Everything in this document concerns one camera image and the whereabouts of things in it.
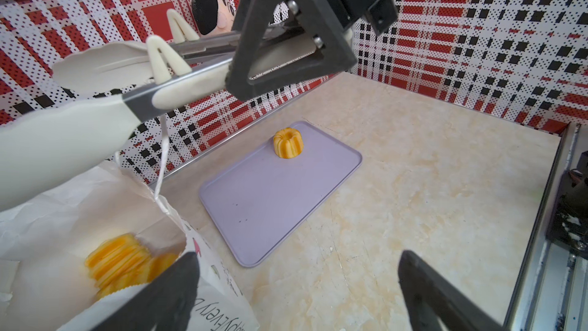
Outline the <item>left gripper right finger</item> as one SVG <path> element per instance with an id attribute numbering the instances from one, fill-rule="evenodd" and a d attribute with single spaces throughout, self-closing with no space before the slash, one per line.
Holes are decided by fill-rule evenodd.
<path id="1" fill-rule="evenodd" d="M 413 330 L 503 330 L 413 251 L 403 251 L 399 285 Z"/>

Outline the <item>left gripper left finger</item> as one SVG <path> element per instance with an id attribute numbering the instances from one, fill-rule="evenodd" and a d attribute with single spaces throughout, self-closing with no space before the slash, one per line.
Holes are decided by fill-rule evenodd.
<path id="1" fill-rule="evenodd" d="M 188 252 L 93 329 L 186 330 L 199 279 L 198 256 Z"/>

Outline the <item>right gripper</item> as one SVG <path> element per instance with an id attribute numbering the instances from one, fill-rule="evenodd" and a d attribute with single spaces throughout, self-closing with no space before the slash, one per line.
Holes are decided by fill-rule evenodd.
<path id="1" fill-rule="evenodd" d="M 394 0 L 240 0 L 240 40 L 226 89 L 241 101 L 349 69 L 357 61 L 345 30 L 359 19 L 375 35 L 398 19 Z"/>

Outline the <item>long ridged bread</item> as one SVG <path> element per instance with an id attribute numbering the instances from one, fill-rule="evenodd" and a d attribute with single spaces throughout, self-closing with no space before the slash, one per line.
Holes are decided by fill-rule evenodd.
<path id="1" fill-rule="evenodd" d="M 152 256 L 132 234 L 124 234 L 102 243 L 90 253 L 84 265 L 98 289 L 96 299 L 128 287 L 152 282 L 179 258 L 165 253 Z"/>

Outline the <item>white paper bag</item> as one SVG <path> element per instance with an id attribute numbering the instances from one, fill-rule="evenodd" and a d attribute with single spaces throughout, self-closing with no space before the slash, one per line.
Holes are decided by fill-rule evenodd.
<path id="1" fill-rule="evenodd" d="M 102 243 L 123 234 L 152 256 L 197 256 L 198 290 L 188 329 L 259 328 L 206 240 L 163 195 L 110 161 L 2 214 L 1 328 L 90 330 L 114 314 L 145 284 L 99 298 L 84 262 Z"/>

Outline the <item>round bundt bread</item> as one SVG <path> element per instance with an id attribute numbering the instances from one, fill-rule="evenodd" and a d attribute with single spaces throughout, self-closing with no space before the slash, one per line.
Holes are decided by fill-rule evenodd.
<path id="1" fill-rule="evenodd" d="M 299 156 L 304 150 L 304 142 L 300 131 L 294 128 L 285 128 L 273 136 L 274 153 L 281 159 L 292 159 Z"/>

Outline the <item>metal tongs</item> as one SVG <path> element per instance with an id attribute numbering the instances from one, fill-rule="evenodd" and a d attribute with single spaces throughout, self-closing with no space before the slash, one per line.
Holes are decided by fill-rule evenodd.
<path id="1" fill-rule="evenodd" d="M 143 122 L 227 87 L 239 32 L 200 38 L 168 10 L 173 43 L 150 36 L 145 52 L 151 84 L 111 97 L 29 113 L 1 130 L 1 208 L 55 188 L 121 150 Z"/>

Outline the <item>hanging doll toy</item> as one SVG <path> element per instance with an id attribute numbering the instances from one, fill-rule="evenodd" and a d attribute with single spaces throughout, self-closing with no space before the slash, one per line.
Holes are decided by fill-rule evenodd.
<path id="1" fill-rule="evenodd" d="M 231 32 L 236 14 L 229 0 L 191 0 L 191 12 L 202 36 Z"/>

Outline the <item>lavender tray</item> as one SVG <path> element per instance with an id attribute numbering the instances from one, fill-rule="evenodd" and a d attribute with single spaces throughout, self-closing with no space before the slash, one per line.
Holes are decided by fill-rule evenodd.
<path id="1" fill-rule="evenodd" d="M 358 169 L 362 155 L 306 121 L 291 126 L 304 150 L 281 159 L 268 139 L 199 189 L 212 221 L 236 261 L 264 261 Z"/>

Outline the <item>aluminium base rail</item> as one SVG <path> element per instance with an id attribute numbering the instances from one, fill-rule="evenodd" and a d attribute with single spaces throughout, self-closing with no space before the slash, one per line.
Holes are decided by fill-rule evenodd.
<path id="1" fill-rule="evenodd" d="M 587 127 L 563 131 L 504 325 L 587 328 Z"/>

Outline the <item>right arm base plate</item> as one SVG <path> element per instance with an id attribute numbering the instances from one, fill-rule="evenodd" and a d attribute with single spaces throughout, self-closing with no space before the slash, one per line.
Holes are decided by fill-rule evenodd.
<path id="1" fill-rule="evenodd" d="M 561 177 L 547 238 L 587 259 L 587 151 Z"/>

